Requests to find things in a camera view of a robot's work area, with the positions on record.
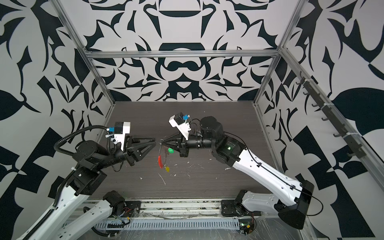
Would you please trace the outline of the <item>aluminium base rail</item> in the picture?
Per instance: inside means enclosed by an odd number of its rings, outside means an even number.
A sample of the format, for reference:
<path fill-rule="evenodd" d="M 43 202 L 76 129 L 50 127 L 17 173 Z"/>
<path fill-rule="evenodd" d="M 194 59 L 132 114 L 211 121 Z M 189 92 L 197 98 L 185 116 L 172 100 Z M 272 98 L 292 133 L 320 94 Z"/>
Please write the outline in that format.
<path fill-rule="evenodd" d="M 274 195 L 251 194 L 252 204 L 259 212 L 277 216 L 274 205 L 278 199 Z M 132 199 L 125 201 L 141 201 L 141 212 L 135 216 L 143 216 L 157 219 L 194 218 L 194 217 L 219 217 L 221 216 L 221 200 L 236 200 L 235 198 L 203 198 L 203 199 Z M 86 200 L 71 214 L 70 220 L 74 220 L 83 214 L 83 207 L 93 208 L 99 200 Z"/>

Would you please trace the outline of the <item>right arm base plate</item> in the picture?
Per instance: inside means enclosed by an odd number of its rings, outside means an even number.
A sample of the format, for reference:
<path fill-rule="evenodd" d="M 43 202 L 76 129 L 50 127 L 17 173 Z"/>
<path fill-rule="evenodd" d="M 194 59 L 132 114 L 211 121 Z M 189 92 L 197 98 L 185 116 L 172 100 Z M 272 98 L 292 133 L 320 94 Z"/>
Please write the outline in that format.
<path fill-rule="evenodd" d="M 221 215 L 224 217 L 247 216 L 249 211 L 236 200 L 221 200 Z"/>

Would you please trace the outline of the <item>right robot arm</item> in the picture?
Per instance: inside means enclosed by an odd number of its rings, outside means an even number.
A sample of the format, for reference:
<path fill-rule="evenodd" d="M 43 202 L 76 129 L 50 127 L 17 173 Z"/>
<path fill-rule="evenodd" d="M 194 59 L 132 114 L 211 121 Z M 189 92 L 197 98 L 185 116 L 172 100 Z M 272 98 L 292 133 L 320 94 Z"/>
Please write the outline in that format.
<path fill-rule="evenodd" d="M 271 192 L 257 197 L 250 191 L 240 191 L 236 201 L 241 211 L 276 214 L 287 225 L 298 230 L 304 228 L 313 199 L 312 183 L 292 179 L 262 161 L 240 137 L 224 131 L 213 116 L 202 118 L 200 130 L 195 134 L 188 115 L 173 115 L 169 123 L 179 132 L 162 140 L 162 146 L 179 152 L 182 158 L 188 157 L 192 149 L 210 149 L 217 161 L 248 175 Z"/>

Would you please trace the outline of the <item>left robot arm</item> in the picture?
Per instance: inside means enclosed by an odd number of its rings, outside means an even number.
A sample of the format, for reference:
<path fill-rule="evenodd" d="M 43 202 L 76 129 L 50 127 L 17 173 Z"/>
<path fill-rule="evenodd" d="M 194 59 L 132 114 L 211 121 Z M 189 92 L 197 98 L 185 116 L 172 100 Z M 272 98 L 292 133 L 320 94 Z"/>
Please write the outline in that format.
<path fill-rule="evenodd" d="M 131 166 L 141 161 L 154 147 L 154 137 L 125 136 L 115 151 L 108 151 L 94 141 L 82 143 L 71 157 L 77 166 L 60 184 L 53 204 L 23 234 L 21 240 L 77 240 L 100 221 L 126 214 L 125 198 L 117 191 L 106 193 L 92 208 L 66 224 L 72 213 L 91 196 L 107 175 L 103 169 L 127 161 Z"/>

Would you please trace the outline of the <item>small circuit board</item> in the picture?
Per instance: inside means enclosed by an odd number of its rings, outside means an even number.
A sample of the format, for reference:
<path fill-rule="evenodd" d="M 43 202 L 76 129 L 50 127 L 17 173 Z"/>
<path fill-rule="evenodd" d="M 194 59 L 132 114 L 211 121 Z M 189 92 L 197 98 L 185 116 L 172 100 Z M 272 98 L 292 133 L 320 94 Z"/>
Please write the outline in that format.
<path fill-rule="evenodd" d="M 254 218 L 239 219 L 239 232 L 243 235 L 249 235 L 256 229 L 257 223 Z"/>

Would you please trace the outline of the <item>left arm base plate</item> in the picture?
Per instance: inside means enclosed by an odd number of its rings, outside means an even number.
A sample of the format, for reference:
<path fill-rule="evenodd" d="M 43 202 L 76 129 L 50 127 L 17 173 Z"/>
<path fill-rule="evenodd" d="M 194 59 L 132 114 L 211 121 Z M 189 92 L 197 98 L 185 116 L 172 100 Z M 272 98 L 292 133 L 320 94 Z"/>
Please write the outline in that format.
<path fill-rule="evenodd" d="M 141 212 L 141 201 L 125 201 L 120 217 L 131 217 Z"/>

